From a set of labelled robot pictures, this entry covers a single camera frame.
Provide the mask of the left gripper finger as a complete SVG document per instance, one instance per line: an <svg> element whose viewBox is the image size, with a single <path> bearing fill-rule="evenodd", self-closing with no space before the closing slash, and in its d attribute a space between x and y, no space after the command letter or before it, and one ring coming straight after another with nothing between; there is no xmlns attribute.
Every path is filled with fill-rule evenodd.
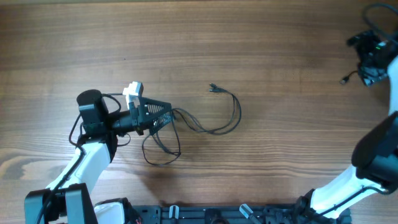
<svg viewBox="0 0 398 224"><path fill-rule="evenodd" d="M146 124L150 125L150 122L156 117L170 112L172 105L164 101L153 100L150 98L139 97L139 104L146 104L145 107L145 118Z"/></svg>
<svg viewBox="0 0 398 224"><path fill-rule="evenodd" d="M162 114L150 122L149 134L155 135L160 129L162 129L167 124L171 123L173 116L170 112Z"/></svg>

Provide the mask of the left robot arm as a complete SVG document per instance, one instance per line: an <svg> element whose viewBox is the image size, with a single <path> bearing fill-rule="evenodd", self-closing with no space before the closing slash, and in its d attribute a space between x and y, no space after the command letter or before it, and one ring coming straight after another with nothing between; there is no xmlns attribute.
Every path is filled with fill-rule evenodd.
<svg viewBox="0 0 398 224"><path fill-rule="evenodd" d="M154 134L172 121L171 104L144 98L136 92L129 109L109 112L105 98L98 90L87 90L76 99L80 129L76 154L57 179L45 189L31 191L24 201L26 223L49 223L67 217L68 223L141 223L142 218L128 199L107 200L93 205L90 192L102 171L113 161L118 137L131 132Z"/></svg>

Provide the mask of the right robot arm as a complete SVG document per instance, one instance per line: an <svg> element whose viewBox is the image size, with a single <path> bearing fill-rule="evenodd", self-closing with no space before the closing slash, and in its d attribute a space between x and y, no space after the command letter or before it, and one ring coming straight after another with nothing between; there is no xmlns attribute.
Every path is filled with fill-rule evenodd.
<svg viewBox="0 0 398 224"><path fill-rule="evenodd" d="M356 72L366 86L389 81L388 116L357 143L345 171L298 199L293 223L347 223L344 212L350 206L397 190L397 39L367 30L348 39L347 45L358 54Z"/></svg>

